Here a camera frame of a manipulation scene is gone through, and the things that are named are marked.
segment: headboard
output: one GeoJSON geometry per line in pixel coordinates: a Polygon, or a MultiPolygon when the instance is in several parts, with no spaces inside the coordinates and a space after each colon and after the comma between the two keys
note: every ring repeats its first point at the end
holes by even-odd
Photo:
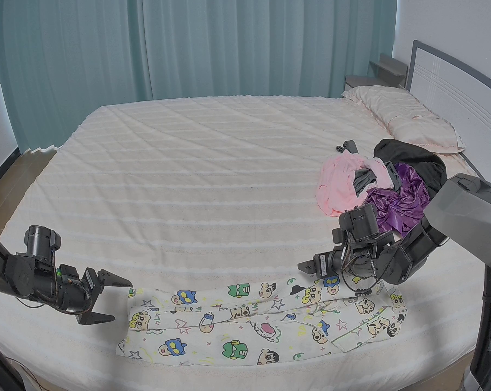
{"type": "Polygon", "coordinates": [[[406,89],[461,135],[465,159],[491,182],[491,80],[469,65],[414,41],[406,89]]]}

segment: mattress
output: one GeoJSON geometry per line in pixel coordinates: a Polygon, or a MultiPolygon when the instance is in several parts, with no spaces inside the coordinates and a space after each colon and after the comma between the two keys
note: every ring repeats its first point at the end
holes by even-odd
{"type": "MultiPolygon", "coordinates": [[[[138,287],[208,289],[294,274],[333,246],[338,219],[314,192],[320,166],[353,139],[363,155],[389,138],[367,110],[322,97],[228,96],[106,106],[90,114],[26,192],[1,235],[62,236],[57,265],[107,269],[138,287]]],[[[443,155],[449,176],[473,173],[443,155]]],[[[0,294],[0,348],[69,390],[398,390],[472,350],[484,265],[452,241],[399,288],[401,332],[345,354],[262,367],[172,367],[115,355],[127,290],[107,287],[95,311],[111,323],[27,309],[0,294]]]]}

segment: pink garment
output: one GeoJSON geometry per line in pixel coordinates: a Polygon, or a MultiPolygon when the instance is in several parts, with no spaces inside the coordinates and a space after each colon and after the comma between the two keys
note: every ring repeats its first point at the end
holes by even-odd
{"type": "Polygon", "coordinates": [[[341,155],[328,158],[321,168],[316,201],[328,216],[340,216],[346,210],[363,204],[371,188],[391,189],[394,184],[387,168],[380,158],[367,159],[365,156],[345,150],[341,155]],[[369,168],[376,181],[368,184],[359,197],[354,190],[354,174],[357,169],[369,168]]]}

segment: black garment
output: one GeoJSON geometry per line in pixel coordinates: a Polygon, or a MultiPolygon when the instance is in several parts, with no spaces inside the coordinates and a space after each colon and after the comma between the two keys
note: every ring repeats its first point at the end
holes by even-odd
{"type": "MultiPolygon", "coordinates": [[[[394,164],[391,161],[385,162],[385,166],[387,167],[388,176],[392,180],[393,188],[392,190],[399,192],[403,183],[401,182],[401,178],[394,168],[394,164]]],[[[371,169],[361,168],[357,169],[354,173],[354,190],[356,191],[356,195],[359,197],[359,193],[363,191],[363,189],[370,183],[376,181],[376,175],[371,169]]]]}
{"type": "Polygon", "coordinates": [[[353,140],[344,141],[343,146],[341,147],[340,145],[336,146],[336,150],[338,152],[343,152],[345,149],[350,153],[358,153],[358,147],[356,146],[356,143],[353,140]]]}
{"type": "Polygon", "coordinates": [[[430,199],[433,199],[446,183],[446,166],[439,156],[425,148],[401,142],[396,139],[383,139],[374,148],[374,156],[383,162],[391,161],[409,164],[425,181],[430,199]]]}

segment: wooden floor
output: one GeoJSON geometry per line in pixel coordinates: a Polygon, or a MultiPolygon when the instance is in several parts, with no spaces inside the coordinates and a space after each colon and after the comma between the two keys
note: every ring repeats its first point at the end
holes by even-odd
{"type": "MultiPolygon", "coordinates": [[[[12,217],[28,187],[35,181],[51,160],[56,150],[27,152],[19,157],[0,180],[0,235],[12,217]]],[[[457,391],[464,369],[470,364],[472,355],[466,355],[435,377],[421,381],[401,391],[457,391]]],[[[41,385],[50,391],[64,391],[62,388],[39,379],[41,385]]]]}

